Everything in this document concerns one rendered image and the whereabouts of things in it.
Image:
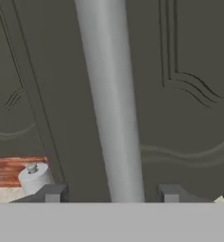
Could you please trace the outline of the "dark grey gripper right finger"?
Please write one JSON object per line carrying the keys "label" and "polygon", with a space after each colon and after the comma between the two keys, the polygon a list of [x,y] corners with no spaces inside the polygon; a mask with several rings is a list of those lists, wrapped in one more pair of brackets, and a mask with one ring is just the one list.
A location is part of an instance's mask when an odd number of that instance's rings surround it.
{"label": "dark grey gripper right finger", "polygon": [[156,200],[163,203],[171,202],[209,202],[208,199],[192,195],[178,184],[164,183],[156,188]]}

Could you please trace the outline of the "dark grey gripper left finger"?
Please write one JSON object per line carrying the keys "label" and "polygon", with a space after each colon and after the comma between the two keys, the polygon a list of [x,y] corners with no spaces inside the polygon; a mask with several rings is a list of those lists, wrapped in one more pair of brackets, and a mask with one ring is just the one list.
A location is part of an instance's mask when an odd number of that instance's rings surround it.
{"label": "dark grey gripper left finger", "polygon": [[42,202],[68,202],[69,189],[66,184],[47,184],[42,187],[38,192],[33,195],[16,199],[13,203],[26,202],[26,203],[42,203]]}

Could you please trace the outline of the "white paper towel roll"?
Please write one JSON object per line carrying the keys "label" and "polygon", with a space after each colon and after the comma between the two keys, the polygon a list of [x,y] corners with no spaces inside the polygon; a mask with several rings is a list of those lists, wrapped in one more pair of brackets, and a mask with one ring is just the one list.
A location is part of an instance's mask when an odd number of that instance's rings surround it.
{"label": "white paper towel roll", "polygon": [[47,184],[54,183],[51,170],[45,163],[27,164],[19,173],[18,180],[27,196],[37,193]]}

